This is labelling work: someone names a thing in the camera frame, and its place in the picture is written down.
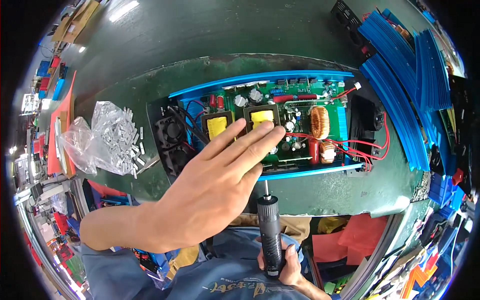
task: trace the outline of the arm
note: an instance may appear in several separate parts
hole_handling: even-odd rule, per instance
[[[313,285],[313,283],[302,276],[299,257],[295,251],[295,245],[291,244],[287,247],[287,245],[282,241],[282,248],[286,249],[285,260],[287,263],[283,267],[282,272],[280,272],[280,277],[278,280],[285,285],[291,286],[312,300],[332,300],[327,293]],[[262,249],[260,249],[260,254],[258,254],[257,261],[258,266],[263,270],[265,268],[265,262]]]
[[[283,127],[263,122],[225,149],[245,124],[239,119],[212,140],[158,202],[87,214],[82,242],[98,251],[123,246],[163,253],[222,231],[245,208],[262,173],[259,162],[285,135]]]

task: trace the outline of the black fan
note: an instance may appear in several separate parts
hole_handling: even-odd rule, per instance
[[[162,148],[170,149],[185,140],[183,125],[176,122],[173,117],[161,119],[155,125],[158,128],[157,136]]]

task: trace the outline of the plastic bag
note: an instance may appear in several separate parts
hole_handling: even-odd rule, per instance
[[[77,117],[60,136],[65,151],[79,170],[97,174],[96,168],[125,175],[134,168],[132,144],[137,134],[132,116],[110,101],[97,102],[92,129]]]
[[[95,165],[119,175],[133,172],[132,143],[137,133],[131,117],[110,101],[95,105],[89,153]]]
[[[62,215],[68,214],[67,209],[67,196],[65,193],[61,192],[59,194],[53,195],[50,197],[50,202],[52,203],[53,208]]]
[[[92,132],[82,117],[73,120],[59,140],[75,166],[82,172],[96,175],[94,157],[88,152]]]

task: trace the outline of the ceiling light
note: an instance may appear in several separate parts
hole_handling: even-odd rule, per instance
[[[134,9],[135,7],[138,6],[138,1],[132,1],[128,4],[126,4],[125,6],[121,7],[120,9],[118,9],[110,18],[109,20],[111,22],[115,22],[116,20],[118,20],[119,18],[121,18],[123,15],[125,15],[126,13],[128,13],[129,11],[131,11],[132,9]]]

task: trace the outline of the cardboard box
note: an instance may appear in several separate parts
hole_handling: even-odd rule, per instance
[[[75,42],[75,39],[82,32],[83,28],[85,28],[85,25],[98,6],[98,2],[86,0],[85,3],[77,7],[70,17],[63,18],[57,30],[52,35],[52,42]]]

